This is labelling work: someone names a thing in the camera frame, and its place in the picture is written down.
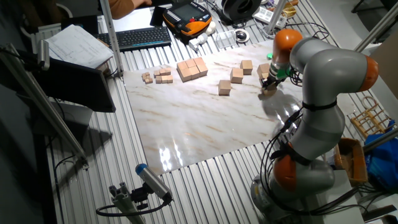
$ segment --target metal table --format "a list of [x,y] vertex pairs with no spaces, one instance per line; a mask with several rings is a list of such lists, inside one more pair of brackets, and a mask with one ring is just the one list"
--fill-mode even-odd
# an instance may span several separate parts
[[[289,19],[289,23],[315,22],[326,27],[309,0],[302,0],[296,9],[297,14]],[[213,11],[212,13],[217,32],[233,30],[230,26],[221,25],[218,16]],[[98,27],[100,32],[106,32],[101,17],[98,18]],[[317,31],[312,26],[300,25],[292,28],[310,35]],[[243,45],[265,41],[253,20],[244,29],[249,32],[250,40]],[[34,51],[38,40],[47,39],[60,31],[60,24],[39,28],[39,33],[32,35]],[[138,70],[242,46],[238,44],[218,49],[215,37],[215,34],[212,35],[200,47],[199,54],[174,38],[170,47],[124,52],[121,54],[123,66],[125,70]],[[333,34],[325,40],[338,45]],[[114,60],[111,61],[111,68],[116,69]],[[116,77],[109,78],[108,85],[116,112],[93,113],[90,129],[83,141],[90,168],[83,170],[75,159],[60,165],[57,169],[60,200],[57,198],[53,172],[50,174],[59,223],[63,223],[62,217],[65,223],[129,223],[127,218],[106,218],[95,213],[96,208],[112,204],[108,190],[110,185],[125,182],[130,190],[141,187],[142,180],[134,170],[138,164],[146,163],[124,83]],[[371,91],[350,94],[357,107],[353,116],[364,111],[361,98],[365,95],[374,97]],[[344,136],[364,140],[348,117]],[[52,145],[56,149],[53,154],[47,149],[50,167],[53,161],[56,164],[72,154],[58,139]],[[264,217],[253,205],[249,191],[252,179],[259,173],[263,152],[263,143],[256,144],[161,175],[160,178],[172,190],[175,201],[158,212],[144,215],[146,222],[264,223]],[[150,208],[160,205],[156,196],[150,196],[148,203]]]

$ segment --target marble board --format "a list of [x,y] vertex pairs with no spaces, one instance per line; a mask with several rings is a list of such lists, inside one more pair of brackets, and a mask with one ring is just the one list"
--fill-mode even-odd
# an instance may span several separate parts
[[[258,66],[269,63],[273,41],[203,56],[205,77],[183,83],[177,63],[125,72],[124,83],[147,163],[157,174],[189,166],[243,147],[269,140],[290,114],[299,109],[302,90],[289,80],[272,96],[261,93]],[[229,96],[218,96],[220,80],[229,80],[232,68],[252,60],[253,71],[242,84],[232,83]],[[146,85],[141,74],[172,69],[173,83]],[[354,108],[342,96],[343,112]]]

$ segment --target black keyboard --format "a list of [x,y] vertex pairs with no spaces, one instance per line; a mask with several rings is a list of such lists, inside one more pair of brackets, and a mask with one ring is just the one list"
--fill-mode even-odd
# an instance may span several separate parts
[[[108,34],[96,34],[94,37],[111,45]],[[151,47],[164,47],[171,45],[167,27],[151,27],[145,29],[127,30],[116,33],[121,52],[127,50],[148,49]]]

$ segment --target white paper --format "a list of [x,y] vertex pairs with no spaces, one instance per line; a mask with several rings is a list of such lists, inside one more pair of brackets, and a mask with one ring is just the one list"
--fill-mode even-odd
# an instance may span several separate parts
[[149,25],[151,19],[152,15],[150,14],[148,7],[144,9],[136,9],[121,19],[114,19],[113,26],[115,32],[149,28],[152,27]]
[[80,26],[70,25],[46,40],[50,57],[89,68],[97,68],[113,56],[113,52]]

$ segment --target wooden cube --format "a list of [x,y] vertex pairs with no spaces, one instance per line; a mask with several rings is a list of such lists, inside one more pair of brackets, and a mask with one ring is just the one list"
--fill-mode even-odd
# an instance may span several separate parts
[[150,84],[150,83],[153,83],[153,82],[154,82],[154,80],[152,78],[145,79],[145,84]]
[[158,75],[160,75],[159,70],[154,71],[154,77],[156,78]]
[[243,75],[251,75],[253,70],[253,64],[251,60],[242,60],[241,68],[243,69]]
[[268,75],[269,75],[269,72],[260,73],[259,74],[259,79],[261,79],[261,80],[266,79],[266,78],[268,78]]
[[188,68],[192,75],[192,80],[199,78],[200,72],[197,66]]
[[178,72],[178,74],[180,74],[182,82],[186,82],[192,79],[192,75],[189,68],[181,70],[181,72]]
[[242,84],[243,79],[243,69],[232,68],[231,71],[231,83]]
[[160,75],[156,76],[156,84],[162,83],[162,77]]
[[187,68],[188,68],[187,63],[185,63],[185,62],[177,63],[177,71],[178,72],[181,72],[182,70],[187,69]]
[[171,68],[162,68],[159,70],[160,75],[170,75],[172,73]]
[[231,81],[229,80],[220,80],[218,84],[218,95],[219,96],[229,96],[231,91]]
[[197,67],[198,67],[199,72],[200,72],[199,77],[204,77],[204,76],[207,75],[208,69],[207,69],[206,65],[198,65]]
[[267,86],[267,89],[266,89],[266,90],[265,90],[264,88],[262,88],[262,93],[263,93],[264,95],[266,95],[266,96],[272,96],[273,94],[276,93],[277,90],[278,90],[278,89],[277,89],[275,83],[273,83],[273,84]]
[[142,81],[145,81],[145,79],[148,79],[148,78],[150,78],[149,72],[146,72],[146,73],[142,74]]
[[187,64],[188,68],[192,68],[197,65],[193,59],[186,60],[185,63]]
[[193,61],[195,62],[196,65],[206,65],[201,57],[194,58]]
[[172,75],[167,75],[167,83],[173,83],[173,76]]
[[270,65],[268,63],[259,65],[259,68],[257,68],[257,74],[259,75],[259,78],[268,77],[268,75],[265,75],[265,73],[269,73],[269,68]]
[[162,75],[162,83],[168,83],[169,82],[169,78],[168,75]]

